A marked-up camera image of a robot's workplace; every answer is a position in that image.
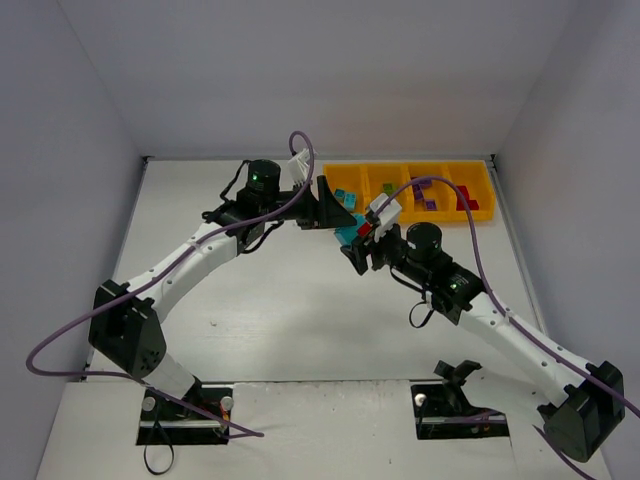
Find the multicolor lego block assembly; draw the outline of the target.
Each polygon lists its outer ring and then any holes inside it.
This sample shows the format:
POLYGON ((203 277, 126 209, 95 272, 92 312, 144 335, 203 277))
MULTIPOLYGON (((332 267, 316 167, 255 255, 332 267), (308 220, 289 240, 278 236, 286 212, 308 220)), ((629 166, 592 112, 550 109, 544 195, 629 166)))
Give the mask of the multicolor lego block assembly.
POLYGON ((376 226, 376 218, 369 213, 354 214, 354 225, 338 227, 334 231, 334 237, 341 246, 349 246, 358 238, 370 237, 376 226))

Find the teal lego brick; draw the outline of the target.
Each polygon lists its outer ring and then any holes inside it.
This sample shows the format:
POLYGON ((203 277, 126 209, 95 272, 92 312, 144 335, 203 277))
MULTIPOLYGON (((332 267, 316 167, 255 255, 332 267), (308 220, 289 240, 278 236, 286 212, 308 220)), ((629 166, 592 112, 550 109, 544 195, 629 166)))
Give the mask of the teal lego brick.
POLYGON ((353 192, 346 192, 343 198, 343 206, 348 211, 355 211, 357 207, 357 195, 353 192))

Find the green lego brick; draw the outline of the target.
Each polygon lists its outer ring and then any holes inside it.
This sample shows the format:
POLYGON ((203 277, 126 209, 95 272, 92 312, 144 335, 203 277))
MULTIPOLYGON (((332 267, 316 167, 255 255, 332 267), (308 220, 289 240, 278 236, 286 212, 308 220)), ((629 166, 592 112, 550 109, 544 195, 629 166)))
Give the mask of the green lego brick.
POLYGON ((397 187, 392 183, 384 183, 382 190, 385 194, 391 196, 397 190, 397 187))

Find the cupcake purple lego piece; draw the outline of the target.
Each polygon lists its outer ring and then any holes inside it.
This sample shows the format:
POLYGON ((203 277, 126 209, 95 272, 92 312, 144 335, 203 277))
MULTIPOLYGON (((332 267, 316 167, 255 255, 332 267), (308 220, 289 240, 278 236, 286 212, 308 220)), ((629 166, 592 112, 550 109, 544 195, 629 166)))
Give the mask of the cupcake purple lego piece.
POLYGON ((411 180, 414 182, 413 186, 418 188, 431 188, 433 183, 430 178, 422 178, 422 177, 412 177, 411 180))

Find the red two-by-four lego brick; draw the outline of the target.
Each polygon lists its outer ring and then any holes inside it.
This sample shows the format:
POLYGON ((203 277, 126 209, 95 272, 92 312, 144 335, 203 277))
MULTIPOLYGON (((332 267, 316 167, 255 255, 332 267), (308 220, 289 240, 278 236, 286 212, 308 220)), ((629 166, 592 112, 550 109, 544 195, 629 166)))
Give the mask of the red two-by-four lego brick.
POLYGON ((458 198, 456 202, 456 210, 465 211, 466 209, 469 209, 470 211, 478 211, 480 206, 475 199, 469 199, 466 197, 458 198))

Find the small red lego brick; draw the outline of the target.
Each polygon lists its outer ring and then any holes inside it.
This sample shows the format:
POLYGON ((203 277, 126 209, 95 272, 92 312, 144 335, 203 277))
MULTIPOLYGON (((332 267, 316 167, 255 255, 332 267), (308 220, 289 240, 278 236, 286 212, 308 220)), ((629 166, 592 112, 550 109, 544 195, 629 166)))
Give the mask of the small red lego brick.
POLYGON ((464 185, 457 185, 456 188, 460 191, 460 193, 462 194, 462 196, 466 199, 469 200, 470 196, 469 196, 469 191, 467 189, 466 186, 464 185))

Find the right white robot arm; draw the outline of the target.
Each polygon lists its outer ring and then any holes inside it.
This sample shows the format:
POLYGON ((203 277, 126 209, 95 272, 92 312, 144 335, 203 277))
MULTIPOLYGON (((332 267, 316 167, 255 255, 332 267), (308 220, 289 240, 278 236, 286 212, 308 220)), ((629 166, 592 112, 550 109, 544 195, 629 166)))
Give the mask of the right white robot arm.
POLYGON ((358 274, 388 268, 398 283, 418 292, 432 313, 472 333, 504 355, 533 383, 532 406, 551 445, 585 463, 625 417, 624 380, 608 361, 596 365, 524 324, 483 280, 442 249, 442 231, 422 222, 378 233, 371 224, 341 227, 340 250, 358 274))

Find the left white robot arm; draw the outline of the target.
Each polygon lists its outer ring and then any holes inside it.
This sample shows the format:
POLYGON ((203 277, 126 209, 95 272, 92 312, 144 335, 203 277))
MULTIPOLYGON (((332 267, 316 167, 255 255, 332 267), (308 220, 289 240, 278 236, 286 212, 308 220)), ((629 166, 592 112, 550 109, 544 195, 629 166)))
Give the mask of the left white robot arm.
POLYGON ((324 176, 311 186, 281 189, 280 167, 271 160, 246 161, 247 180, 235 199, 223 198, 202 214, 198 230, 147 272, 96 291, 90 345, 131 378, 184 401, 193 401, 201 381, 167 351, 161 324, 171 310, 210 273, 237 256, 254 252, 286 221, 303 230, 355 225, 324 176))

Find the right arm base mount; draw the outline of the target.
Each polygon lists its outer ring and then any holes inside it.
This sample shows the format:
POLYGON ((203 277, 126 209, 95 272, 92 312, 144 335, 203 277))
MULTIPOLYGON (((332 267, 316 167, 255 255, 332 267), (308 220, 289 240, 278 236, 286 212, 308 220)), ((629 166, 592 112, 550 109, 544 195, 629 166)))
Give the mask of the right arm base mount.
POLYGON ((474 406, 463 391, 467 378, 480 369, 481 365, 471 360, 457 366, 439 361, 434 370, 439 382, 410 386, 419 441, 509 437, 506 416, 489 407, 474 406))

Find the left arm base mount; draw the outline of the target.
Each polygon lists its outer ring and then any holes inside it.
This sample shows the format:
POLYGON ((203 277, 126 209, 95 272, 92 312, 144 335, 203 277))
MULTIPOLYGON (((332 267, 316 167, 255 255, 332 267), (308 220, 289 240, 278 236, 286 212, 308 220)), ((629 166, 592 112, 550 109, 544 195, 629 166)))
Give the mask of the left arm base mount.
POLYGON ((150 389, 144 391, 136 445, 173 446, 227 445, 229 428, 199 413, 164 399, 150 389))

